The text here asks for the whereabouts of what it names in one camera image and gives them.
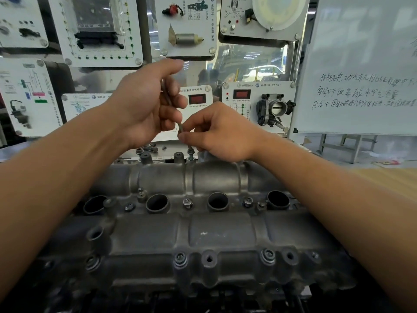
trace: forearm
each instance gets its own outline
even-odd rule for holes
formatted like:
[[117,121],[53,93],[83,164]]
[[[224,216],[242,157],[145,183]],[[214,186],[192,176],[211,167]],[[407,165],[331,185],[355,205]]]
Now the forearm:
[[125,150],[117,131],[120,124],[111,112],[94,108],[0,165],[0,299],[94,180]]
[[254,160],[281,180],[395,300],[415,308],[415,203],[280,137],[268,136],[258,149]]

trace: whiteboard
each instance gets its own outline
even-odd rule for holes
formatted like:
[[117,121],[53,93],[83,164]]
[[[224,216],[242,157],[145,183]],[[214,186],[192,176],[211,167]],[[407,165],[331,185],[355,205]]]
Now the whiteboard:
[[291,132],[417,135],[417,0],[320,0]]

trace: hand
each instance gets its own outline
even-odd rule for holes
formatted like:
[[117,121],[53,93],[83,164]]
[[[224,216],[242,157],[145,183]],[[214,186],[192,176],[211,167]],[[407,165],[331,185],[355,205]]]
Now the hand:
[[[179,94],[180,86],[170,75],[179,72],[183,63],[163,59],[126,75],[103,104],[122,124],[129,149],[150,143],[161,131],[170,131],[182,121],[176,108],[185,108],[187,98]],[[166,81],[173,106],[161,94],[161,79]]]
[[271,135],[222,102],[198,111],[183,128],[180,141],[230,162],[252,160],[262,141]]

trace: red digital display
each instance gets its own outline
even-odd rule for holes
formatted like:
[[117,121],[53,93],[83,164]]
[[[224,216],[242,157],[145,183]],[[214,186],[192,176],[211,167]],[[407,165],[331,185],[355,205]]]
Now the red digital display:
[[236,97],[238,99],[247,99],[248,98],[248,92],[247,91],[238,91],[238,92],[236,92]]
[[250,90],[233,90],[233,99],[245,99],[249,100],[251,98],[251,91]]
[[190,104],[205,104],[206,95],[205,94],[193,94],[188,96]]

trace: car in background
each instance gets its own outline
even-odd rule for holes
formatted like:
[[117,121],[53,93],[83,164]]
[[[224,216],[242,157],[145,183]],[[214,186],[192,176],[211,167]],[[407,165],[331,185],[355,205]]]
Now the car in background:
[[278,76],[283,71],[281,68],[274,66],[274,65],[264,65],[264,66],[258,66],[250,68],[249,73],[243,76],[242,81],[255,81],[256,77],[256,70],[258,69],[258,77],[256,78],[256,81],[262,81],[265,77],[272,77],[272,76]]

